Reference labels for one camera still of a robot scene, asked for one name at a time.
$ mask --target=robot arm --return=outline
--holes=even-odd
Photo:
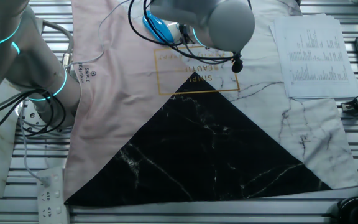
[[[240,52],[255,30],[254,15],[240,0],[155,0],[150,11],[185,24],[194,42],[223,51]]]
[[[48,90],[66,111],[64,126],[72,126],[80,100],[80,85],[67,74],[63,65],[43,40],[42,30],[29,0],[0,0],[0,84],[6,78],[19,91],[36,88]],[[51,117],[49,103],[40,94],[30,96],[43,111],[45,121]],[[52,126],[62,120],[63,109],[53,103]]]

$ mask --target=paper sheet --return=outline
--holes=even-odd
[[[280,53],[287,97],[358,96],[339,21],[324,14],[282,17],[270,28]]]

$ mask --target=cable connector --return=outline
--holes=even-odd
[[[70,63],[70,61],[71,61],[71,54],[64,53],[63,54],[62,65],[66,68],[67,65]]]
[[[244,66],[242,65],[241,54],[236,54],[235,52],[233,52],[233,54],[236,56],[233,59],[233,66],[232,66],[231,70],[234,73],[240,73],[242,68],[244,68]]]
[[[39,180],[44,185],[44,187],[49,187],[50,186],[50,177],[40,177]]]

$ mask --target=gold rectangle print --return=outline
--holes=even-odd
[[[190,47],[191,51],[199,57],[230,57],[231,53],[222,52],[205,47]],[[187,52],[185,47],[179,49]],[[232,63],[228,61],[219,65],[208,65],[197,60],[182,56],[172,49],[155,49],[155,71],[157,74],[159,95],[177,95],[190,93],[216,93],[223,91],[239,91],[240,85],[237,74],[231,70]],[[198,82],[207,81],[216,90],[203,90]],[[194,83],[189,88],[177,92],[178,84]]]

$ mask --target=teal led ring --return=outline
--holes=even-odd
[[[60,89],[55,93],[53,94],[53,96],[56,96],[57,94],[59,94],[61,92],[61,90],[64,88],[64,86],[66,85],[66,82],[67,82],[67,71],[65,70],[65,81],[63,82],[63,85],[62,87],[60,87]],[[32,99],[32,98],[29,98],[30,100],[34,100],[34,101],[43,101],[43,100],[46,100],[45,98],[44,99]]]
[[[196,38],[196,40],[197,40],[197,42],[198,42],[199,44],[201,44],[201,45],[204,46],[204,47],[207,47],[207,46],[205,46],[203,43],[201,43],[200,40],[198,40],[197,35],[196,35],[196,31],[194,30],[194,28],[193,28],[193,34],[194,34],[194,37]]]
[[[19,27],[20,27],[20,23],[19,23],[19,25],[17,26],[15,32],[13,32],[13,34],[10,35],[9,37],[7,37],[6,39],[1,40],[1,41],[0,41],[0,44],[3,43],[3,42],[5,42],[5,41],[7,41],[7,40],[9,40],[11,37],[13,37],[13,35],[15,35],[15,33],[17,32],[17,30],[19,29]]]

